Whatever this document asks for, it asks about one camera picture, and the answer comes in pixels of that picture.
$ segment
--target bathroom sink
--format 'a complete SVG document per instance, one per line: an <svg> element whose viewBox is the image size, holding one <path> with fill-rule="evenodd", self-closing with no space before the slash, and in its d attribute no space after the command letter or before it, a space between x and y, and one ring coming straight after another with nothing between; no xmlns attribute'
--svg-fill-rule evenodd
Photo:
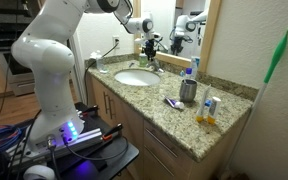
<svg viewBox="0 0 288 180"><path fill-rule="evenodd" d="M131 86L150 86L160 82L158 75L140 69L122 70L115 75L115 79Z"/></svg>

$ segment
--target mirror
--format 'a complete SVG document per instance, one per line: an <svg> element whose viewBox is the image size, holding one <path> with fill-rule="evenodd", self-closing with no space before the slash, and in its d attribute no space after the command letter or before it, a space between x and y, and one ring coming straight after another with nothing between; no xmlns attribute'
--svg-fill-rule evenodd
<svg viewBox="0 0 288 180"><path fill-rule="evenodd" d="M165 42L167 43L167 41L170 41L169 34L170 34L170 31L172 30L172 27L174 27L174 19L175 19L174 7L180 1L181 0L164 0L162 1L163 3L162 5L157 4L156 1L153 1L153 0L133 1L134 12L135 12L134 14L140 16L142 10L151 11L153 14L154 30L156 32L160 31L159 33L161 33L161 35L164 37L162 41L162 43L164 44ZM208 62L209 54L211 51L213 35L215 31L215 26L217 23L220 4L221 4L221 0L211 0L209 4L209 13L208 13L208 18L207 18L207 23L205 26L205 33L203 36L203 41L201 43L201 46L202 46L201 51L200 51L201 61L200 61L200 66L199 66L200 72L206 72L207 62ZM157 13L163 12L163 14L165 15L163 16L160 14L154 15L155 11ZM139 53L139 46L135 46L134 51L135 53ZM182 67L190 66L190 59L185 58L185 57L174 56L174 55L162 53L162 52L157 52L155 57L159 59L160 61L168 62L168 63L179 65Z"/></svg>

